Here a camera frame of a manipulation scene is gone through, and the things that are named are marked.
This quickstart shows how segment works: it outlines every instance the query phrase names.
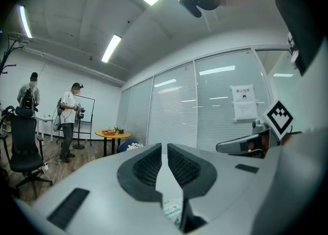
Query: round wooden table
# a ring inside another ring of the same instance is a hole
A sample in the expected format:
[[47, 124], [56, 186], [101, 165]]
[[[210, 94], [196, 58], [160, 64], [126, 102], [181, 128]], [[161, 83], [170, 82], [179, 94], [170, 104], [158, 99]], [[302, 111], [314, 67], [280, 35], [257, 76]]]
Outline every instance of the round wooden table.
[[123, 134], [115, 134], [112, 136], [104, 135], [103, 130], [97, 130], [94, 132], [94, 134], [101, 136], [104, 138], [104, 157], [107, 156], [107, 139], [112, 139], [112, 155], [115, 152], [115, 139], [118, 139], [117, 141], [117, 153], [119, 153], [118, 147], [121, 144], [121, 139], [127, 139], [131, 137], [131, 133], [125, 132]]

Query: ceiling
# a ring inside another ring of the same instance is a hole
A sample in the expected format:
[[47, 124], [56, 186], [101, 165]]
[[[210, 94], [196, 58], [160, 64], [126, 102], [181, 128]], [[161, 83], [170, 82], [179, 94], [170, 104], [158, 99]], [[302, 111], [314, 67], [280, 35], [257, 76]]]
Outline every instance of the ceiling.
[[[197, 19], [178, 3], [160, 0], [21, 0], [33, 39], [28, 48], [106, 74], [123, 85], [131, 73], [192, 41], [226, 29], [284, 26], [274, 0], [219, 7]], [[18, 8], [6, 30], [24, 34]], [[108, 63], [101, 62], [114, 34], [122, 37]]]

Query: black pants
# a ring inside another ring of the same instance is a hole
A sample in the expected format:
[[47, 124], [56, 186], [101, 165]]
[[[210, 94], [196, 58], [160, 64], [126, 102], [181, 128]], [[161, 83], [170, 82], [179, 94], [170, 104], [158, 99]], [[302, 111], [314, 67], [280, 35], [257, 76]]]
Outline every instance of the black pants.
[[74, 123], [64, 123], [61, 124], [64, 133], [64, 141], [61, 147], [61, 154], [63, 156], [67, 156], [70, 152], [70, 145], [73, 139], [73, 130], [74, 130]]

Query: backpack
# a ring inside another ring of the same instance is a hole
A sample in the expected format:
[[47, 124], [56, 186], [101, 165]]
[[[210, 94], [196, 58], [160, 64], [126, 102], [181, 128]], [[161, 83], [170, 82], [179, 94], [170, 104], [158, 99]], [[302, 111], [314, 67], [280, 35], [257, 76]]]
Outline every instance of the backpack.
[[60, 98], [59, 101], [57, 102], [57, 107], [56, 107], [57, 108], [57, 116], [56, 116], [55, 120], [53, 121], [53, 131], [55, 131], [55, 132], [59, 131], [62, 127], [62, 124], [60, 122], [60, 115], [64, 109], [60, 107], [61, 102], [62, 102], [62, 100]]
[[32, 110], [34, 112], [34, 93], [37, 89], [37, 87], [34, 87], [33, 89], [30, 88], [29, 84], [26, 84], [26, 91], [20, 101], [19, 107], [26, 110]]

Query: window blinds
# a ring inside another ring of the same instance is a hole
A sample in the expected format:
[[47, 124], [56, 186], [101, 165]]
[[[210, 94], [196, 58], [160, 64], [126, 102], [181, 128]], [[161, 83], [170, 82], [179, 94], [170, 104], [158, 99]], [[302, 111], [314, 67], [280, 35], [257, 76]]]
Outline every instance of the window blinds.
[[254, 54], [247, 50], [196, 61], [197, 148], [216, 151], [217, 143], [252, 133], [252, 122], [235, 122], [230, 86], [253, 84], [258, 116], [270, 105], [268, 87]]
[[132, 134], [131, 139], [146, 145], [150, 96], [153, 79], [150, 78], [133, 86], [127, 132]]
[[127, 131], [131, 92], [132, 92], [132, 88], [124, 90], [121, 94], [121, 99], [119, 101], [116, 126], [119, 129], [124, 130], [124, 132]]
[[196, 146], [196, 89], [192, 63], [154, 77], [148, 144]]

